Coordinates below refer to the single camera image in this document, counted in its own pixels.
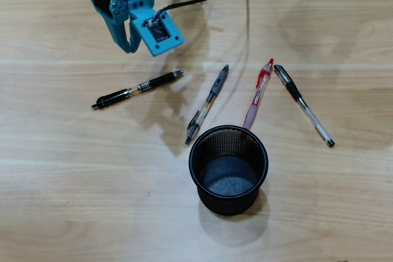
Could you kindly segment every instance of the gray pen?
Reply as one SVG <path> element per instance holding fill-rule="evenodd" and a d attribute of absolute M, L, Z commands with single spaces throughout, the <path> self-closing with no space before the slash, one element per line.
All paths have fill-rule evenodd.
<path fill-rule="evenodd" d="M 329 147 L 334 147 L 335 143 L 334 143 L 333 139 L 330 137 L 328 132 L 322 126 L 322 124 L 317 119 L 317 117 L 315 116 L 313 111 L 309 108 L 309 106 L 307 105 L 305 100 L 302 98 L 302 95 L 297 90 L 296 85 L 294 84 L 292 79 L 289 77 L 288 73 L 279 64 L 276 64 L 274 66 L 274 71 L 277 73 L 278 77 L 280 77 L 281 81 L 283 82 L 283 84 L 288 89 L 290 95 L 292 95 L 294 100 L 298 103 L 298 105 L 302 108 L 302 110 L 307 115 L 307 117 L 310 119 L 310 121 L 314 124 L 315 129 L 317 129 L 318 133 L 325 140 L 326 144 Z"/>
<path fill-rule="evenodd" d="M 185 140 L 185 144 L 189 144 L 190 141 L 194 139 L 195 135 L 198 133 L 199 129 L 201 128 L 202 122 L 206 117 L 206 115 L 208 114 L 214 99 L 216 98 L 217 95 L 219 95 L 222 85 L 224 85 L 224 82 L 227 79 L 228 71 L 229 71 L 229 65 L 226 65 L 220 72 L 216 81 L 214 82 L 210 90 L 209 96 L 206 102 L 204 103 L 202 109 L 196 112 L 195 116 L 192 118 L 191 122 L 189 123 L 187 127 L 187 139 Z"/>

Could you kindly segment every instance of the black mesh pen holder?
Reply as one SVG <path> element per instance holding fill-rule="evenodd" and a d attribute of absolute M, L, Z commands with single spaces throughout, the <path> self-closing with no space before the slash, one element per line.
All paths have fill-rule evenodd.
<path fill-rule="evenodd" d="M 224 125 L 195 141 L 189 167 L 203 204 L 217 214 L 237 215 L 257 199 L 268 172 L 268 155 L 250 131 Z"/>

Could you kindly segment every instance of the pen tip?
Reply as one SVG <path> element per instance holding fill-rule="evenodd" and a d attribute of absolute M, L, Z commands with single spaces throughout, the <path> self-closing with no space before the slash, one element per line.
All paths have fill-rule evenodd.
<path fill-rule="evenodd" d="M 329 140 L 329 141 L 327 142 L 327 145 L 328 145 L 329 147 L 334 147 L 335 144 L 336 144 L 336 143 L 335 143 L 333 140 Z"/>
<path fill-rule="evenodd" d="M 175 78 L 178 78 L 179 76 L 181 76 L 181 75 L 183 75 L 184 74 L 184 71 L 174 71 L 173 72 L 173 76 L 175 77 Z"/>

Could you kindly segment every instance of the pen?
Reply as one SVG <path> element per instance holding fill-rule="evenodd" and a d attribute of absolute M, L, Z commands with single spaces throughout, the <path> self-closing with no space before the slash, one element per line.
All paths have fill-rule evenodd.
<path fill-rule="evenodd" d="M 229 65 L 226 65 L 220 72 L 216 81 L 214 82 L 210 90 L 209 96 L 205 101 L 202 109 L 196 112 L 195 116 L 192 118 L 191 122 L 189 123 L 187 127 L 187 138 L 185 140 L 185 144 L 189 144 L 190 141 L 194 139 L 195 135 L 198 133 L 199 129 L 201 128 L 202 122 L 206 117 L 206 115 L 208 114 L 214 99 L 216 98 L 217 95 L 219 95 L 222 85 L 224 85 L 224 82 L 227 79 L 228 71 L 229 71 Z"/>
<path fill-rule="evenodd" d="M 270 80 L 270 75 L 273 72 L 273 59 L 266 64 L 259 73 L 258 82 L 257 82 L 257 92 L 254 96 L 254 100 L 250 108 L 248 109 L 246 119 L 243 123 L 243 128 L 250 130 L 252 122 L 254 122 L 255 116 L 257 115 L 258 106 L 263 96 L 263 92 L 265 92 L 266 86 Z"/>
<path fill-rule="evenodd" d="M 124 101 L 125 99 L 128 99 L 132 96 L 136 96 L 137 94 L 140 94 L 140 93 L 145 92 L 150 89 L 154 89 L 154 88 L 159 87 L 163 84 L 170 83 L 173 80 L 176 80 L 177 78 L 181 77 L 183 75 L 183 73 L 184 73 L 183 71 L 176 71 L 176 72 L 172 72 L 172 73 L 167 73 L 166 75 L 163 75 L 161 77 L 158 77 L 153 80 L 139 84 L 137 87 L 122 89 L 122 90 L 116 91 L 115 93 L 111 93 L 109 95 L 102 96 L 97 99 L 96 104 L 92 105 L 91 108 L 93 110 L 105 109 L 106 107 L 109 107 L 109 106 L 116 104 L 120 101 Z"/>
<path fill-rule="evenodd" d="M 288 89 L 290 95 L 292 95 L 294 100 L 298 103 L 298 105 L 302 108 L 302 110 L 307 115 L 307 117 L 310 119 L 310 121 L 314 124 L 315 129 L 317 129 L 318 133 L 325 140 L 326 144 L 329 147 L 334 147 L 335 143 L 334 143 L 333 139 L 330 137 L 328 132 L 322 126 L 322 124 L 317 119 L 317 117 L 315 116 L 313 111 L 309 108 L 309 106 L 307 105 L 305 100 L 302 98 L 302 95 L 297 90 L 296 85 L 294 84 L 292 79 L 289 77 L 288 73 L 279 64 L 276 64 L 274 66 L 274 71 L 277 73 L 278 77 L 280 77 L 281 81 Z"/>

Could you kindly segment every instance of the blue robotic arm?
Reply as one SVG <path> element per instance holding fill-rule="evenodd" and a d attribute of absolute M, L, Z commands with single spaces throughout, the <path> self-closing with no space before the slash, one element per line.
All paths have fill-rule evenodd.
<path fill-rule="evenodd" d="M 114 42 L 125 52 L 137 51 L 141 40 L 153 56 L 160 55 L 184 40 L 166 12 L 152 21 L 156 11 L 154 0 L 91 0 L 96 11 L 104 18 Z M 130 40 L 127 40 L 124 22 L 130 19 Z"/>

